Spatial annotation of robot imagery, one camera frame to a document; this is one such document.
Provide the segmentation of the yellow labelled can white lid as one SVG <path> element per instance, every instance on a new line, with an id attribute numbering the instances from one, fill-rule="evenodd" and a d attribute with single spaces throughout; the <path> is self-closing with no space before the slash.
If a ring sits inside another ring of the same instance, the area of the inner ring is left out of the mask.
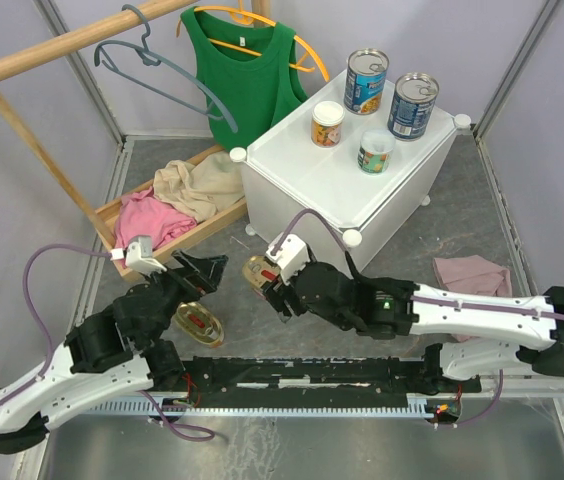
<path id="1" fill-rule="evenodd" d="M 321 101 L 313 109 L 311 140 L 320 147 L 336 146 L 341 138 L 344 107 L 334 101 Z"/>

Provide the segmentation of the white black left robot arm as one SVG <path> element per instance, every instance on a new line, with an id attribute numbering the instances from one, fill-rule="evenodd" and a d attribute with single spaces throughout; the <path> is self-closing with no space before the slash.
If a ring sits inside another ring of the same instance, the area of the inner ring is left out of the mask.
<path id="1" fill-rule="evenodd" d="M 218 289 L 225 255 L 172 255 L 176 268 L 146 275 L 73 327 L 40 366 L 0 388 L 0 454 L 32 448 L 51 430 L 126 393 L 177 387 L 185 367 L 163 338 L 183 305 Z"/>

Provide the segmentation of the blue labelled open-top can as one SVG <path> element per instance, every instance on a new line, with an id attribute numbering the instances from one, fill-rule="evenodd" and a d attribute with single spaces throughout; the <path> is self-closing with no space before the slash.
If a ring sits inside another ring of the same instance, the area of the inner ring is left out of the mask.
<path id="1" fill-rule="evenodd" d="M 421 138 L 438 94 L 439 84 L 431 75 L 420 72 L 402 75 L 395 83 L 387 121 L 388 130 L 399 140 Z"/>

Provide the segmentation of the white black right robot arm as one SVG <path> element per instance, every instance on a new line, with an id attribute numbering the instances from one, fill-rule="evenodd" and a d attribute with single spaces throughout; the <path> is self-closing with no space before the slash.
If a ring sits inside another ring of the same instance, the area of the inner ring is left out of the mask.
<path id="1" fill-rule="evenodd" d="M 389 277 L 368 278 L 357 270 L 345 275 L 318 261 L 287 275 L 270 260 L 256 269 L 254 283 L 283 320 L 311 313 L 375 340 L 466 336 L 464 343 L 427 348 L 421 379 L 434 391 L 484 371 L 521 364 L 536 374 L 564 377 L 564 287 L 534 297 L 485 297 Z"/>

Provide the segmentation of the green labelled can white lid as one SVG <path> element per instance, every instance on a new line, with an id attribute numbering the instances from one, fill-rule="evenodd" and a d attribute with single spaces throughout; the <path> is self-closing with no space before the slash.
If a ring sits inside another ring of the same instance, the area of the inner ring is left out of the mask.
<path id="1" fill-rule="evenodd" d="M 358 166 L 367 174 L 383 173 L 390 162 L 396 139 L 388 130 L 367 130 L 360 139 Z"/>

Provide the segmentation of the blue chicken noodle soup can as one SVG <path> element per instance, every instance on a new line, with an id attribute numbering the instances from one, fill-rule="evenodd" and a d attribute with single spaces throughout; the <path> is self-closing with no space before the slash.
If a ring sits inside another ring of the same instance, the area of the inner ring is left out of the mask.
<path id="1" fill-rule="evenodd" d="M 379 109 L 388 67 L 388 56 L 378 49 L 360 49 L 350 54 L 344 91 L 344 105 L 349 111 L 369 115 Z"/>

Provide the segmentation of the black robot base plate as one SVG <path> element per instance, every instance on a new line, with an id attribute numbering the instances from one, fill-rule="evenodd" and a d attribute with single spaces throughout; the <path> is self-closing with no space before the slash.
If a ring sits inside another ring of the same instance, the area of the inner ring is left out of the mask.
<path id="1" fill-rule="evenodd" d="M 156 391 L 191 393 L 199 407 L 398 407 L 409 394 L 479 393 L 480 380 L 450 380 L 431 360 L 195 357 Z"/>

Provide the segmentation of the gold sardine tin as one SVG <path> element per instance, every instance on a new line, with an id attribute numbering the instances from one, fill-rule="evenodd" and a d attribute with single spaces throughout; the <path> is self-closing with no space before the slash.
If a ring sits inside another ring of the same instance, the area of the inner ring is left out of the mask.
<path id="1" fill-rule="evenodd" d="M 197 342 L 210 348 L 224 341 L 224 329 L 220 321 L 199 302 L 181 303 L 172 322 Z"/>
<path id="2" fill-rule="evenodd" d="M 266 256 L 249 258 L 242 267 L 242 274 L 260 297 L 269 302 L 279 298 L 280 269 Z"/>

